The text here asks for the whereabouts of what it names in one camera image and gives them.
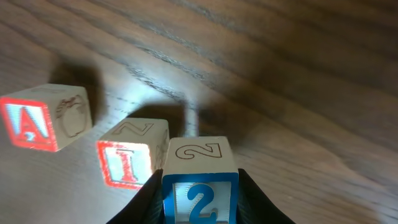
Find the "toy block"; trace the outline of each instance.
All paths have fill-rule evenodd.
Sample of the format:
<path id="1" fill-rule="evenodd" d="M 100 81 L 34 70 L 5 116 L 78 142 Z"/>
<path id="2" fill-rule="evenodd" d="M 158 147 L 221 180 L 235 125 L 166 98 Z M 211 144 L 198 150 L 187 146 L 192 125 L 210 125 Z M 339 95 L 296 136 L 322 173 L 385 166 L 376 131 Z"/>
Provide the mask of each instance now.
<path id="1" fill-rule="evenodd" d="M 226 137 L 171 139 L 162 177 L 166 224 L 235 224 L 238 181 Z"/>
<path id="2" fill-rule="evenodd" d="M 15 146 L 57 152 L 92 127 L 87 92 L 80 86 L 44 84 L 0 98 Z"/>
<path id="3" fill-rule="evenodd" d="M 169 123 L 164 119 L 126 118 L 97 141 L 105 183 L 140 189 L 161 169 L 169 145 Z"/>

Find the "wooden surface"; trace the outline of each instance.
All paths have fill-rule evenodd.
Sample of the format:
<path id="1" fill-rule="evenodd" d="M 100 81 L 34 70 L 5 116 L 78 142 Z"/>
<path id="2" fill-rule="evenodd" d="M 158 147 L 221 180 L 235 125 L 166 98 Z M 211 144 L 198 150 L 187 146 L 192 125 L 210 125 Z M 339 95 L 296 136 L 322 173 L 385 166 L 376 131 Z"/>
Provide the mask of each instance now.
<path id="1" fill-rule="evenodd" d="M 0 223 L 105 223 L 95 141 L 126 116 L 227 136 L 297 223 L 398 223 L 395 0 L 0 1 L 0 95 L 85 86 L 95 127 L 55 154 L 1 121 Z"/>

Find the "wooden block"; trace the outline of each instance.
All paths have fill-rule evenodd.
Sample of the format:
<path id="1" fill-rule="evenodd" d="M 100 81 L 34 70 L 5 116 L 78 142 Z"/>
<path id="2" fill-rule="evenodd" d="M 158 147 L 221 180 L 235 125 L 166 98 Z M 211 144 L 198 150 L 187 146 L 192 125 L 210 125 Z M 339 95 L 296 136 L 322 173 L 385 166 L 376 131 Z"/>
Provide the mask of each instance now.
<path id="1" fill-rule="evenodd" d="M 91 129 L 87 92 L 80 86 L 44 84 L 0 98 L 12 143 L 56 152 Z"/>
<path id="2" fill-rule="evenodd" d="M 126 118 L 97 141 L 105 183 L 140 189 L 161 169 L 169 145 L 169 123 L 164 119 Z"/>
<path id="3" fill-rule="evenodd" d="M 171 139 L 162 178 L 166 224 L 235 223 L 238 181 L 226 137 Z"/>

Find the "engraved apple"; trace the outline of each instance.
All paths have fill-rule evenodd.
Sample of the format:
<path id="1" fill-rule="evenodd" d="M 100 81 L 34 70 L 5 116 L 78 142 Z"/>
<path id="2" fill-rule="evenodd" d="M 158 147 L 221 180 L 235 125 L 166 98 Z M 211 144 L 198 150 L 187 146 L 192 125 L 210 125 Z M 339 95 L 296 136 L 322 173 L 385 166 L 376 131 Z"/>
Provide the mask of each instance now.
<path id="1" fill-rule="evenodd" d="M 62 100 L 57 106 L 57 120 L 60 129 L 68 138 L 78 136 L 86 129 L 86 103 L 80 95 Z"/>

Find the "number 2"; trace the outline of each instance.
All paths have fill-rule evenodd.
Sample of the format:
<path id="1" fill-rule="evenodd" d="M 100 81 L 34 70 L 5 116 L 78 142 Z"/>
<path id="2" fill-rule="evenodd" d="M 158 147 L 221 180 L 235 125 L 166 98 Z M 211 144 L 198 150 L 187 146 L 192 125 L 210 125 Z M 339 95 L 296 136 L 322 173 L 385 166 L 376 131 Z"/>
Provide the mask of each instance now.
<path id="1" fill-rule="evenodd" d="M 203 197 L 194 206 L 189 216 L 189 222 L 193 224 L 215 224 L 217 214 L 212 212 L 209 217 L 199 217 L 200 211 L 214 199 L 213 189 L 206 184 L 196 184 L 188 191 L 188 199 L 193 200 L 198 194 L 203 194 Z"/>

